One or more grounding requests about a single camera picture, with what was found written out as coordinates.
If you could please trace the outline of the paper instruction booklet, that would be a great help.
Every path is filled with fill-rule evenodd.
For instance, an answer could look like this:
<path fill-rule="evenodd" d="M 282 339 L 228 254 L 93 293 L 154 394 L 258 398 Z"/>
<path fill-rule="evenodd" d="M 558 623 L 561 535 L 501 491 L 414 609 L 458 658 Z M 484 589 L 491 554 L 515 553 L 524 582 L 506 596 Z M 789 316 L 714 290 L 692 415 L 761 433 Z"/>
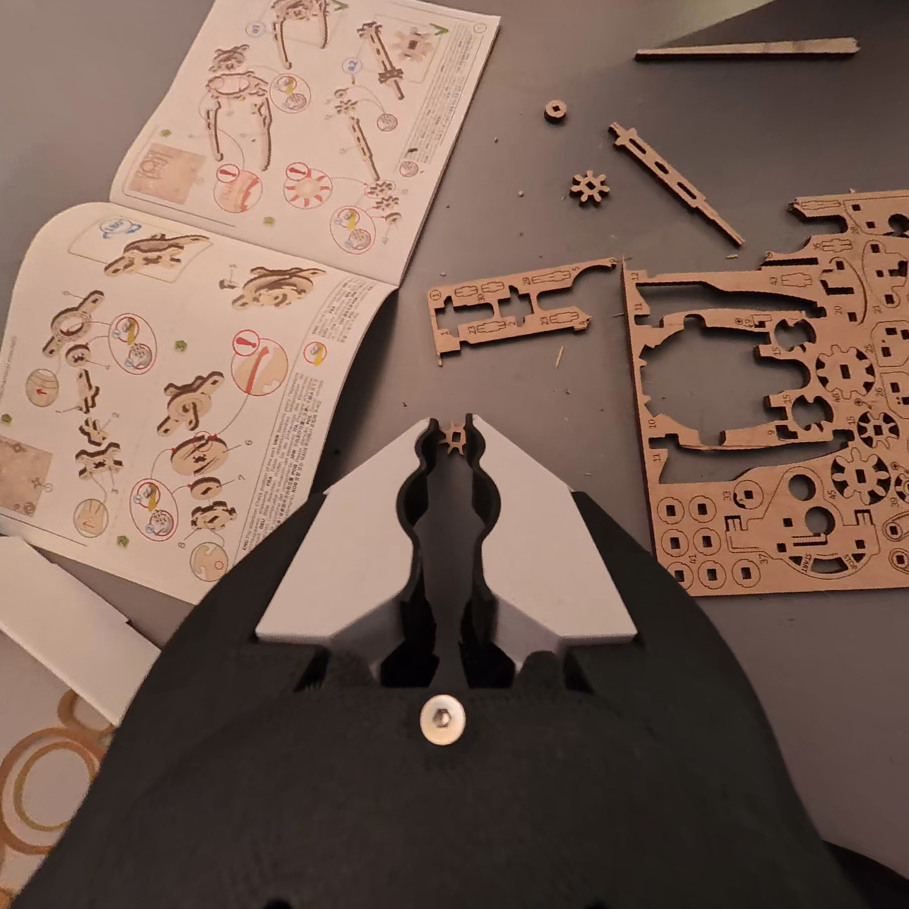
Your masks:
<path fill-rule="evenodd" d="M 2 346 L 2 541 L 196 604 L 309 494 L 501 19 L 213 2 L 109 201 L 30 244 Z"/>

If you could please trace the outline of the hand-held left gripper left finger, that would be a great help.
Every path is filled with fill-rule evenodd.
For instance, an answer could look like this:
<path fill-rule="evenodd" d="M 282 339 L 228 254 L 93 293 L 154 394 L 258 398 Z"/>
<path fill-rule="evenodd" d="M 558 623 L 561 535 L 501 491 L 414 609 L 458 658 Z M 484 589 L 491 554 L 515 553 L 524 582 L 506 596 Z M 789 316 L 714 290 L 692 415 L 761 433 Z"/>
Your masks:
<path fill-rule="evenodd" d="M 325 491 L 258 640 L 351 653 L 380 677 L 405 640 L 402 605 L 422 581 L 415 524 L 438 437 L 437 419 L 419 420 Z"/>

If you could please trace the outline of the white cardboard box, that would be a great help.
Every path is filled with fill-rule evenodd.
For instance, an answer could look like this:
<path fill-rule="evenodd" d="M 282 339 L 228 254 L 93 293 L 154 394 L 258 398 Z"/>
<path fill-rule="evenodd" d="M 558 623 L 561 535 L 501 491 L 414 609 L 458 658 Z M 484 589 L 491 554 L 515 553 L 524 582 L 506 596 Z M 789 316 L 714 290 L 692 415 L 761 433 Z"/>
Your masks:
<path fill-rule="evenodd" d="M 2 907 L 84 801 L 159 653 L 73 575 L 2 536 Z"/>

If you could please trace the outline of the laser-cut wooden parts sheet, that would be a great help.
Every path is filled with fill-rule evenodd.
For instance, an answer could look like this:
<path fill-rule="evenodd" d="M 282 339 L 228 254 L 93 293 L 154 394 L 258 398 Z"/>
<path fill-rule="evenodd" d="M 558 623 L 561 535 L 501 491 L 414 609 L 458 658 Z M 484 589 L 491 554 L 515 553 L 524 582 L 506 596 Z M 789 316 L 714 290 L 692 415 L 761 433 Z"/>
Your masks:
<path fill-rule="evenodd" d="M 751 271 L 649 276 L 622 266 L 642 461 L 655 555 L 694 597 L 907 588 L 907 190 L 802 196 L 792 210 L 838 218 L 839 233 L 770 253 Z M 760 335 L 756 355 L 797 365 L 806 384 L 768 395 L 771 418 L 718 445 L 644 392 L 645 355 L 689 317 Z M 665 483 L 668 449 L 847 446 L 733 480 Z"/>

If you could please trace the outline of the long thin wooden strip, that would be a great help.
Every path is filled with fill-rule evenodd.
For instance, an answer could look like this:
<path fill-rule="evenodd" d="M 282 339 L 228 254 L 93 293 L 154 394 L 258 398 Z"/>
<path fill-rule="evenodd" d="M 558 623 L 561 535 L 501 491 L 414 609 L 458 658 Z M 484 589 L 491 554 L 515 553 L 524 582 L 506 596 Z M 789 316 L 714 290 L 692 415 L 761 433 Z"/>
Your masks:
<path fill-rule="evenodd" d="M 638 49 L 635 62 L 713 61 L 750 59 L 831 59 L 848 58 L 860 51 L 854 37 L 781 40 L 713 45 L 672 46 Z"/>

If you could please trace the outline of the wooden frame offcut piece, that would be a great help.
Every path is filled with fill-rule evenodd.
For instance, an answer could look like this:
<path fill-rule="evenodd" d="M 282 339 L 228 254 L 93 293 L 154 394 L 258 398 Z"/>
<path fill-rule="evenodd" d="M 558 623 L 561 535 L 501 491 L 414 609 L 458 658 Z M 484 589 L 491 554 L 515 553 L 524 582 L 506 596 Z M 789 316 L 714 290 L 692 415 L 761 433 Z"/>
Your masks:
<path fill-rule="evenodd" d="M 458 354 L 464 345 L 476 347 L 567 330 L 584 332 L 591 322 L 588 313 L 573 304 L 546 308 L 540 304 L 540 296 L 569 292 L 575 279 L 584 272 L 614 270 L 618 265 L 619 261 L 614 257 L 603 257 L 430 288 L 426 301 L 438 366 L 443 365 L 444 356 Z M 502 305 L 511 300 L 512 292 L 529 300 L 530 312 L 521 319 L 502 313 Z M 483 318 L 459 324 L 451 331 L 441 327 L 438 321 L 439 313 L 448 303 L 455 310 L 485 306 L 491 312 Z"/>

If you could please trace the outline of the slotted wooden axle piece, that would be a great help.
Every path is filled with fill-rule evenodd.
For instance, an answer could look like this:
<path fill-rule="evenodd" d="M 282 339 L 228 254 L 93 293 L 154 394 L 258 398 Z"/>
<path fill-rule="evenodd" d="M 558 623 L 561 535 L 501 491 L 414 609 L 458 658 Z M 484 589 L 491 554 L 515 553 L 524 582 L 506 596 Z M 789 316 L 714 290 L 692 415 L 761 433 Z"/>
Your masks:
<path fill-rule="evenodd" d="M 744 244 L 744 237 L 721 217 L 707 201 L 705 195 L 694 187 L 674 165 L 669 164 L 663 155 L 645 142 L 634 128 L 626 128 L 613 122 L 609 129 L 615 135 L 615 147 L 632 154 L 685 205 L 718 227 L 733 244 L 737 246 Z"/>

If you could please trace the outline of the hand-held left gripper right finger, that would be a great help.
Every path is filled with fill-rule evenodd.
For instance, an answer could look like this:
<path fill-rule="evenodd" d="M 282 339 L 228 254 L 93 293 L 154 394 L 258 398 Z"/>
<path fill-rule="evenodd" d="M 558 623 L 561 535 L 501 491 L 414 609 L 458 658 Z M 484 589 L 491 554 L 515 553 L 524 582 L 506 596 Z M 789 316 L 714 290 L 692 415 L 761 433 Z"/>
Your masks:
<path fill-rule="evenodd" d="M 479 545 L 491 642 L 520 669 L 533 653 L 632 641 L 637 629 L 572 489 L 482 417 L 471 424 L 479 478 L 493 486 Z"/>

